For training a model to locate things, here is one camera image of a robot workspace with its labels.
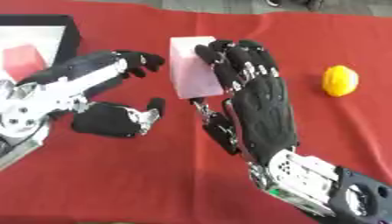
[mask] pink cube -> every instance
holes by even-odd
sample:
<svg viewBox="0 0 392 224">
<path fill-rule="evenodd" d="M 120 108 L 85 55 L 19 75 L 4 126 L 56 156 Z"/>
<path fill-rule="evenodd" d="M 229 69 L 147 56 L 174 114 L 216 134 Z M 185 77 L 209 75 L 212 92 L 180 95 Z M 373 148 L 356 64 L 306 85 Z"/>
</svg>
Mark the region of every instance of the pink cube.
<svg viewBox="0 0 392 224">
<path fill-rule="evenodd" d="M 33 45 L 3 50 L 3 70 L 16 82 L 45 68 L 44 59 Z"/>
<path fill-rule="evenodd" d="M 171 38 L 171 82 L 180 99 L 223 94 L 211 67 L 194 51 L 196 45 L 207 46 L 214 40 L 214 37 Z"/>
</svg>

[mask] red table surface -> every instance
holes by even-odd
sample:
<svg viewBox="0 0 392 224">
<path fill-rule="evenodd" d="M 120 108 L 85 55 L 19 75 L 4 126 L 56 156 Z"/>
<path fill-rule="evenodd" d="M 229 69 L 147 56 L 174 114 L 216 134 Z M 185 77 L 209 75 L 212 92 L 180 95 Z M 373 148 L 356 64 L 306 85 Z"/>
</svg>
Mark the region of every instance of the red table surface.
<svg viewBox="0 0 392 224">
<path fill-rule="evenodd" d="M 392 184 L 391 18 L 214 15 L 118 3 L 0 5 L 0 13 L 73 15 L 83 36 L 80 53 L 121 48 L 168 58 L 170 37 L 258 40 L 287 80 L 298 151 Z M 360 75 L 357 91 L 342 98 L 320 87 L 322 73 L 337 64 Z M 0 172 L 0 223 L 314 223 L 259 192 L 245 163 L 208 138 L 194 108 L 177 98 L 168 66 L 96 100 L 143 109 L 153 96 L 167 100 L 166 116 L 136 139 L 77 134 L 69 128 L 71 116 L 58 120 L 44 147 Z"/>
</svg>

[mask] yellow ball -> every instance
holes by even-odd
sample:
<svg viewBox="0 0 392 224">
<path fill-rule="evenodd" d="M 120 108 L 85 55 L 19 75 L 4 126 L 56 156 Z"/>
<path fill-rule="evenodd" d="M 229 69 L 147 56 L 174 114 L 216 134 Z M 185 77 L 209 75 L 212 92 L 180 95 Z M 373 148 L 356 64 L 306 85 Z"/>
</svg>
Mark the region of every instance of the yellow ball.
<svg viewBox="0 0 392 224">
<path fill-rule="evenodd" d="M 323 76 L 323 89 L 331 96 L 352 93 L 358 86 L 358 74 L 346 66 L 332 66 Z"/>
</svg>

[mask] white cube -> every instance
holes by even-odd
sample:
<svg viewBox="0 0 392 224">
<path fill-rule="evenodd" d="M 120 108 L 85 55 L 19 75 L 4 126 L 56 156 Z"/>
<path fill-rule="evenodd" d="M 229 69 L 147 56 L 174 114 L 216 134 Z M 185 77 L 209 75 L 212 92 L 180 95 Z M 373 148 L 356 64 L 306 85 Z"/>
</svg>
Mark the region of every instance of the white cube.
<svg viewBox="0 0 392 224">
<path fill-rule="evenodd" d="M 171 38 L 171 82 L 180 99 L 223 94 L 211 67 L 194 51 L 195 46 L 208 46 L 214 40 L 214 37 Z"/>
</svg>

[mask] robotic arm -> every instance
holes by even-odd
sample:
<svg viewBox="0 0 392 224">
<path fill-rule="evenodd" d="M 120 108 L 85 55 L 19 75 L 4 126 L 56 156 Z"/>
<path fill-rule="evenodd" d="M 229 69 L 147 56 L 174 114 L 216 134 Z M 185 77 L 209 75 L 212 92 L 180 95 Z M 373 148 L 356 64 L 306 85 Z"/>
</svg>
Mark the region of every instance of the robotic arm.
<svg viewBox="0 0 392 224">
<path fill-rule="evenodd" d="M 0 169 L 43 144 L 54 114 L 74 112 L 72 128 L 112 137 L 145 135 L 163 115 L 165 101 L 155 98 L 147 111 L 89 99 L 122 83 L 130 74 L 143 78 L 164 59 L 155 54 L 102 51 L 79 56 L 14 84 L 0 80 Z"/>
<path fill-rule="evenodd" d="M 392 187 L 317 157 L 299 146 L 290 100 L 277 64 L 251 40 L 217 40 L 195 52 L 231 94 L 224 113 L 191 99 L 203 128 L 229 154 L 248 163 L 256 186 L 321 223 L 392 223 Z"/>
</svg>

